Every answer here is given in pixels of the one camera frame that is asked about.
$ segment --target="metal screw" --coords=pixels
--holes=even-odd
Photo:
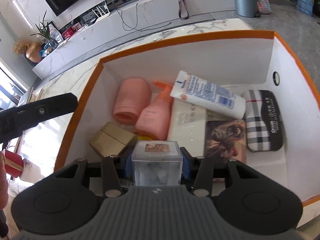
[[[209,191],[204,188],[198,188],[193,192],[193,195],[196,197],[206,197],[209,195]]]
[[[121,195],[120,190],[117,189],[109,189],[106,191],[105,195],[110,198],[119,197]]]

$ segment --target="red cup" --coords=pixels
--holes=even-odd
[[[4,153],[4,156],[6,159],[14,162],[15,164],[17,164],[23,168],[23,161],[22,161],[22,157],[20,155],[13,153],[13,152],[10,152],[8,150],[4,150],[3,153]],[[10,167],[7,164],[4,166],[4,168],[5,168],[5,171],[14,178],[17,178],[22,174],[22,171],[18,171],[17,169]]]

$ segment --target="hand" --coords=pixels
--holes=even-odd
[[[3,209],[8,202],[8,182],[4,169],[4,154],[0,152],[0,209]]]

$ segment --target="gold box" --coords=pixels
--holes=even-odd
[[[115,124],[108,122],[90,140],[89,145],[102,158],[118,155],[127,146],[135,146],[138,138]]]

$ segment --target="small bottle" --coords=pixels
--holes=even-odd
[[[166,140],[170,124],[173,98],[170,96],[172,85],[153,82],[162,89],[156,100],[141,112],[136,123],[136,132],[154,140]]]

